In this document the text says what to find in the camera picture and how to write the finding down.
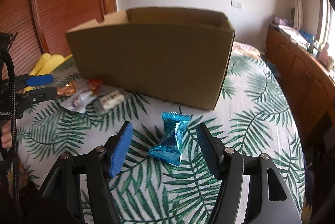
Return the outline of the left hand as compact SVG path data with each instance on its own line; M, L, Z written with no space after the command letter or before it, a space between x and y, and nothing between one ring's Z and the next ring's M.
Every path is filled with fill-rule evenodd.
M1 143L4 149L10 149L13 146L11 137L11 122L6 121L1 124Z

